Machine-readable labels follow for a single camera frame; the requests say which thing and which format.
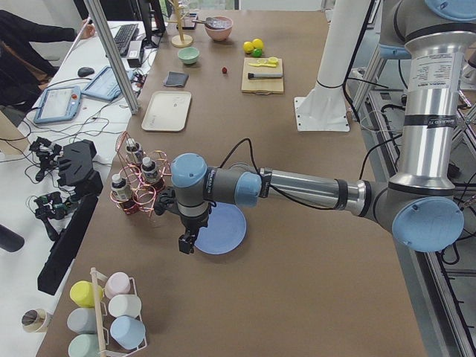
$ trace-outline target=white pipe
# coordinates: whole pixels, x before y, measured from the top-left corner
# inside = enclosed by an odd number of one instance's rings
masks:
[[[297,130],[349,131],[341,84],[345,80],[370,3],[371,0],[335,2],[318,81],[307,97],[295,98]],[[337,88],[326,88],[321,84]]]

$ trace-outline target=yellow lemon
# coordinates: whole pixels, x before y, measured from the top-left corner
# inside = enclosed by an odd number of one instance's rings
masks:
[[[264,49],[265,44],[262,39],[254,39],[252,42],[255,48],[259,48],[260,50]]]
[[[243,43],[243,50],[245,53],[250,54],[251,52],[253,52],[254,46],[251,42],[246,41],[245,43]]]

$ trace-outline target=white cup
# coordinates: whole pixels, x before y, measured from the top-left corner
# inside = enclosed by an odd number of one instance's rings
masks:
[[[109,301],[109,313],[115,318],[123,315],[136,318],[141,308],[142,302],[137,295],[116,295]]]
[[[122,271],[114,273],[109,277],[104,286],[104,293],[109,299],[119,294],[129,294],[131,283],[129,276]]]
[[[96,313],[94,309],[80,307],[69,314],[68,328],[78,334],[97,333]]]

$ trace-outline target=gray cup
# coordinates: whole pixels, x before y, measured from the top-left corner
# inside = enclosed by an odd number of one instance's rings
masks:
[[[68,316],[68,328],[77,333],[97,333],[96,314],[94,309],[80,307]]]
[[[69,344],[69,357],[98,357],[99,341],[97,335],[78,335]]]

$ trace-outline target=gray cloth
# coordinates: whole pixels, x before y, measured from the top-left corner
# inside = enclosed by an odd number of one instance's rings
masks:
[[[179,72],[169,72],[165,78],[164,86],[166,87],[185,87],[188,80],[188,74]]]

